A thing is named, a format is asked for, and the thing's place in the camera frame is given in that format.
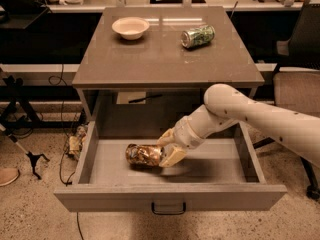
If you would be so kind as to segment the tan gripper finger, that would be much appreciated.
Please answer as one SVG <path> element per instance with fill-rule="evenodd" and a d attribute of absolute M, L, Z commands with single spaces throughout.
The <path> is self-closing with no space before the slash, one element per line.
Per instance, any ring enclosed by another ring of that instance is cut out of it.
<path fill-rule="evenodd" d="M 160 167 L 172 167 L 183 160 L 187 151 L 178 144 L 162 145 L 160 147 L 164 150 L 164 155 L 159 163 Z"/>
<path fill-rule="evenodd" d="M 174 139 L 174 131 L 172 128 L 168 129 L 164 132 L 161 137 L 157 140 L 157 144 L 159 146 L 165 147 L 175 141 Z"/>

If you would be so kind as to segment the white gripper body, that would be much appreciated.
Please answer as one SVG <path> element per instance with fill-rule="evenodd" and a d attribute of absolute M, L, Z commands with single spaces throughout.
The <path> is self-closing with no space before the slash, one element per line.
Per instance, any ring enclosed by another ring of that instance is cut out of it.
<path fill-rule="evenodd" d="M 204 142 L 204 139 L 194 132 L 186 116 L 175 124 L 173 136 L 174 142 L 184 149 L 195 149 Z"/>

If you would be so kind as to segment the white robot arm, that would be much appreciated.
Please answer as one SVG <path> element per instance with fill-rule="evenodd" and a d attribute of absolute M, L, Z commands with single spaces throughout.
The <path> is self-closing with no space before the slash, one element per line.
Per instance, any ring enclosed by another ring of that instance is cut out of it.
<path fill-rule="evenodd" d="M 160 165 L 175 165 L 208 136 L 240 121 L 320 166 L 320 118 L 254 101 L 226 84 L 209 87 L 204 104 L 158 139 L 157 144 L 168 149 Z"/>

